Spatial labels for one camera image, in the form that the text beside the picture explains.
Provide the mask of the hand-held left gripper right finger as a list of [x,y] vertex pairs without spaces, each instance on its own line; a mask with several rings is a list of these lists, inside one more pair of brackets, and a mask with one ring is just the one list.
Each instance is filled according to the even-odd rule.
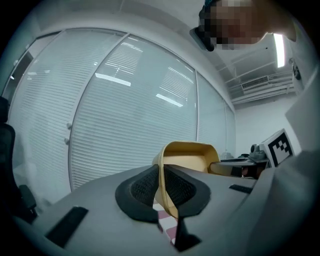
[[240,208],[255,179],[164,166],[165,190],[178,212],[175,246],[165,256],[246,256],[250,229]]

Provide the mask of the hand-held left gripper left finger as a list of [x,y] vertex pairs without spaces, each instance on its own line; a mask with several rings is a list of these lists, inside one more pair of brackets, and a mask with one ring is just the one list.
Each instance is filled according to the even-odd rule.
[[15,223],[46,256],[173,256],[153,208],[157,165],[91,180],[38,216]]

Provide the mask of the person's right hand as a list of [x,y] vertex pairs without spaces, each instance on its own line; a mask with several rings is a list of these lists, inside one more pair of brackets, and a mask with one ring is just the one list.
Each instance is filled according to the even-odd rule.
[[260,177],[261,170],[256,166],[245,166],[242,168],[241,177],[257,180]]

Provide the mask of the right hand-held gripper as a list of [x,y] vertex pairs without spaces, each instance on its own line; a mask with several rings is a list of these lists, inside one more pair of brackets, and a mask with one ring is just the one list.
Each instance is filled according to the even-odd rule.
[[242,178],[243,167],[249,167],[249,176],[258,179],[262,171],[275,168],[294,155],[291,142],[285,129],[281,129],[260,144],[253,144],[248,159],[226,159],[212,162],[209,172],[226,177]]

